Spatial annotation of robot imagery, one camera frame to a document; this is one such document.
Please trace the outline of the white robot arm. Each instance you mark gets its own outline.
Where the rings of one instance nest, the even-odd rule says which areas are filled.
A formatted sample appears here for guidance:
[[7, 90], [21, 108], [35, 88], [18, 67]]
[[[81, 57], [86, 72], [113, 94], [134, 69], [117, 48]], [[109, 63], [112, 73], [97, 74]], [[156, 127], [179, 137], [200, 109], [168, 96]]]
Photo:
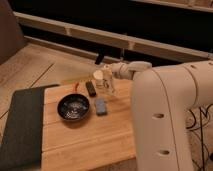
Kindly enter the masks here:
[[112, 73], [132, 81], [138, 171], [194, 171], [186, 111], [213, 104], [213, 61], [163, 67], [115, 63]]

